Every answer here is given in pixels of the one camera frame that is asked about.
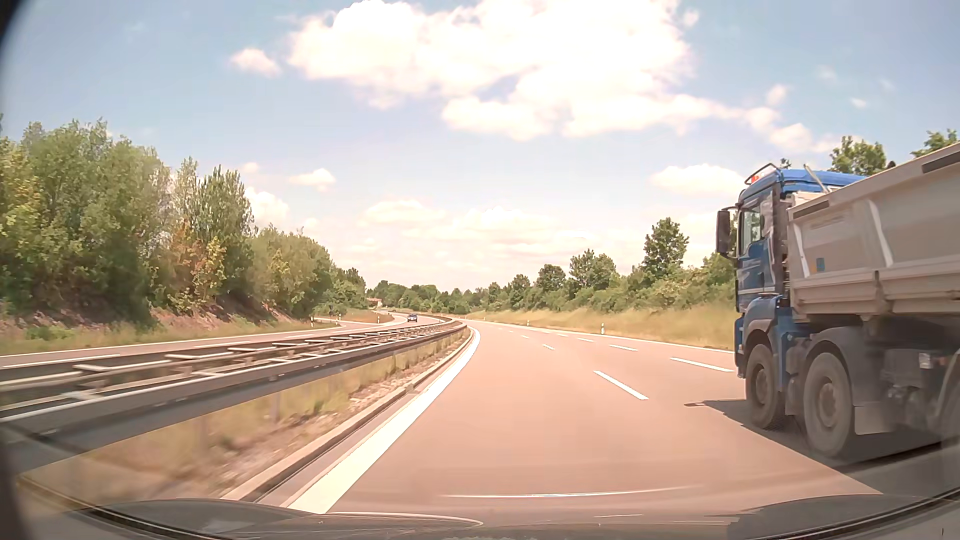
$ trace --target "road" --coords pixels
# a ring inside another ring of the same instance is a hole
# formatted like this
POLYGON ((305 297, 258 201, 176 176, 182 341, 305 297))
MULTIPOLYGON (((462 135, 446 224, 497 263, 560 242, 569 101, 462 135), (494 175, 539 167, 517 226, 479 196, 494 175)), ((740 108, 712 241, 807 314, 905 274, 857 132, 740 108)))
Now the road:
MULTIPOLYGON (((437 321, 429 318, 422 318, 417 323, 407 323, 405 315, 394 314, 392 322, 385 322, 382 326, 398 328, 401 325, 423 325, 436 323, 437 321)), ((351 321, 340 321, 340 326, 322 330, 306 331, 280 331, 271 333, 257 333, 250 335, 233 335, 227 337, 210 337, 206 339, 187 339, 181 341, 166 341, 160 343, 136 343, 133 345, 120 345, 115 347, 94 347, 88 349, 74 349, 69 351, 50 351, 46 353, 27 353, 22 355, 0 356, 0 368, 18 367, 21 365, 66 361, 66 360, 90 360, 94 358, 106 358, 110 356, 141 355, 145 353, 166 353, 171 351, 182 351, 184 349, 203 349, 205 347, 223 346, 223 345, 244 345, 247 343, 262 342, 269 339, 283 340, 306 337, 318 337, 321 335, 334 335, 338 333, 349 333, 352 331, 369 330, 376 327, 376 323, 355 323, 351 321)))
POLYGON ((730 353, 470 324, 475 349, 285 504, 479 519, 558 508, 703 515, 942 491, 927 454, 845 469, 806 455, 795 433, 747 427, 730 353))

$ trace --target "truck side mirror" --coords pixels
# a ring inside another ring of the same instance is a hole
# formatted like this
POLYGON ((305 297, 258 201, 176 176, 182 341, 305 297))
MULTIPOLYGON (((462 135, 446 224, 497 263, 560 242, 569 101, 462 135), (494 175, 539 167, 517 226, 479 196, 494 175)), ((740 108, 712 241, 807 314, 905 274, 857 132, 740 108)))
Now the truck side mirror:
POLYGON ((717 210, 716 252, 725 258, 730 258, 730 233, 730 211, 717 210))

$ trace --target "car hood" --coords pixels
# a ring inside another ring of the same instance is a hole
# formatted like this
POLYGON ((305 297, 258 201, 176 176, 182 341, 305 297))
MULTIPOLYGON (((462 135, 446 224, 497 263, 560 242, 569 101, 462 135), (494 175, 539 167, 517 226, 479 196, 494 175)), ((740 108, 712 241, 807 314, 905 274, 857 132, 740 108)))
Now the car hood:
POLYGON ((771 538, 801 531, 829 537, 830 532, 864 530, 906 517, 904 509, 923 511, 945 502, 889 495, 844 495, 771 504, 735 514, 645 514, 618 508, 554 508, 531 514, 503 508, 480 516, 389 512, 312 514, 258 503, 210 499, 173 499, 120 503, 61 514, 44 530, 57 537, 82 540, 84 527, 100 533, 90 538, 142 538, 143 532, 177 538, 231 540, 453 540, 496 538, 576 540, 630 538, 771 538))

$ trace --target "blue truck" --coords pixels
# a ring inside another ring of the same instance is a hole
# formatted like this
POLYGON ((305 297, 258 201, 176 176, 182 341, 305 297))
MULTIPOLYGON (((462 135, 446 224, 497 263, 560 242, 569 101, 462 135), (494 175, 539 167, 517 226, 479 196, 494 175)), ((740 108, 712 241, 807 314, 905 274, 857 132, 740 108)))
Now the blue truck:
POLYGON ((793 417, 829 457, 895 430, 958 454, 960 145, 867 178, 769 163, 745 184, 716 251, 736 266, 753 425, 793 417))

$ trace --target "truck roof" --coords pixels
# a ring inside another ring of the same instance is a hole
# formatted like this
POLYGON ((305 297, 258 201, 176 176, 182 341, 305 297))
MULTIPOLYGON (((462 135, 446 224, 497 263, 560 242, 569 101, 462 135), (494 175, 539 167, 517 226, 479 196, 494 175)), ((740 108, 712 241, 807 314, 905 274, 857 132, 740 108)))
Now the truck roof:
MULTIPOLYGON (((817 177, 825 185, 837 187, 850 185, 858 180, 866 178, 855 174, 835 173, 832 171, 813 172, 817 174, 817 177)), ((760 191, 770 187, 773 182, 777 181, 778 174, 782 175, 784 192, 812 191, 817 193, 820 191, 820 185, 817 184, 817 181, 813 180, 813 178, 809 175, 809 173, 806 172, 805 169, 781 169, 779 173, 778 171, 773 171, 756 182, 748 185, 746 189, 740 192, 739 202, 742 203, 760 191)))

